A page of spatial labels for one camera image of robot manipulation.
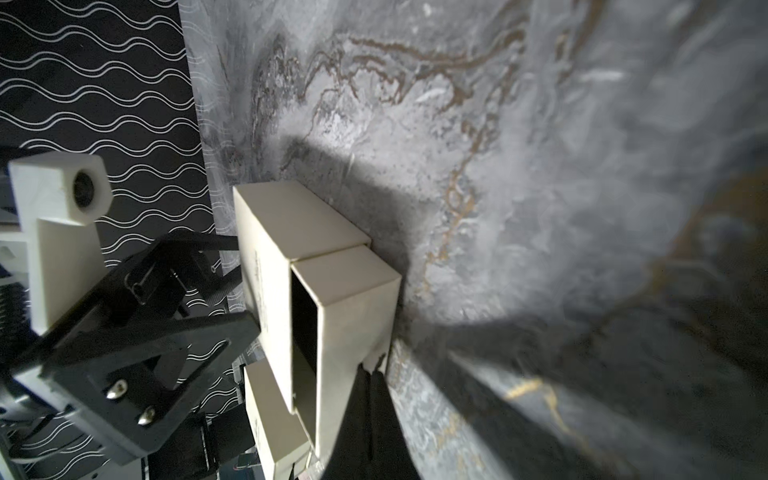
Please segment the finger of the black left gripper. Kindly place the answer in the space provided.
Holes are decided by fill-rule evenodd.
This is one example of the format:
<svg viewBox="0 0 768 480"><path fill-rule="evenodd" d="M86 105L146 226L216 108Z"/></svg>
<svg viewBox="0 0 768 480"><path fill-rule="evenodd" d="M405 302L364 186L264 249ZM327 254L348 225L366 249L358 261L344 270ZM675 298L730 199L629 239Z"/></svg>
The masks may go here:
<svg viewBox="0 0 768 480"><path fill-rule="evenodd" d="M159 450L218 375L258 337L249 312L193 317L189 291L224 299L239 269L215 274L210 251L234 236L170 233L110 269L11 362L13 425L66 415L126 464Z"/></svg>

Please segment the cream jewelry box drawer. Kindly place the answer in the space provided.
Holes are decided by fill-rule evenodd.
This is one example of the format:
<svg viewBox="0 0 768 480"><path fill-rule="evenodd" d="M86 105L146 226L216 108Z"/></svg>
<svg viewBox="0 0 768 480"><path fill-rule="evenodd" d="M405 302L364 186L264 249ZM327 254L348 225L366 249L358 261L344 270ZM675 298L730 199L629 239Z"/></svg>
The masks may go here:
<svg viewBox="0 0 768 480"><path fill-rule="evenodd" d="M366 246L291 267L291 410L321 462L332 454L358 366L387 367L400 284Z"/></svg>

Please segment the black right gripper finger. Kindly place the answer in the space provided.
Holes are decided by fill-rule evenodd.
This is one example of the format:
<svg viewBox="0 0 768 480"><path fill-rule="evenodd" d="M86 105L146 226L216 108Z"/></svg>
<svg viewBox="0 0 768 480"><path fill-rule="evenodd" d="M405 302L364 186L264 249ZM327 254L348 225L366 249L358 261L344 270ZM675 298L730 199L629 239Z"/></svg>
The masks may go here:
<svg viewBox="0 0 768 480"><path fill-rule="evenodd" d="M325 479L418 479L384 375L357 367Z"/></svg>

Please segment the cream jewelry box sleeve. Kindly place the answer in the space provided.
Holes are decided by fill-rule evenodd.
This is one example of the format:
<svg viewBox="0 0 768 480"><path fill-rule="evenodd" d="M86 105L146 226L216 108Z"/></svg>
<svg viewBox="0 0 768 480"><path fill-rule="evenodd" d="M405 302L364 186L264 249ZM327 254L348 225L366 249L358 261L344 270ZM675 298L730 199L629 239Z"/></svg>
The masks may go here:
<svg viewBox="0 0 768 480"><path fill-rule="evenodd" d="M291 266L371 238L296 181L236 185L233 200L246 307L258 314L259 341L293 411Z"/></svg>

